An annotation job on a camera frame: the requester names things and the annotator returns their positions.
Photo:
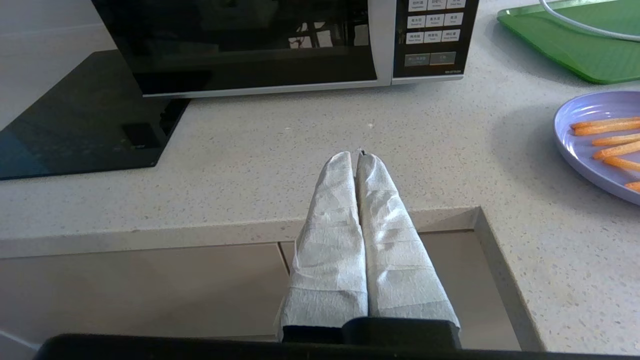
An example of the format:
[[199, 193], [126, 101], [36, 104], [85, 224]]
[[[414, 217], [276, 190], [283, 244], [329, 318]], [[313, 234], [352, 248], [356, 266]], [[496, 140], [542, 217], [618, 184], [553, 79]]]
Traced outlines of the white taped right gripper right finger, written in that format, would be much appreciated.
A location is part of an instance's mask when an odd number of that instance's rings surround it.
[[356, 200], [371, 317], [460, 322], [386, 164], [361, 153]]

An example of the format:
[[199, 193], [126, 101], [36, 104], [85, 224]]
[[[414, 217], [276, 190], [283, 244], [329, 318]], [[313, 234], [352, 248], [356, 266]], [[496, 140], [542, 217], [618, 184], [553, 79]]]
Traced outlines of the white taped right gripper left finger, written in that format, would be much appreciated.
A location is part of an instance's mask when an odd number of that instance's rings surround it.
[[349, 152], [320, 171], [294, 243], [290, 281], [279, 308], [278, 339], [298, 328], [340, 330], [369, 314], [365, 244]]

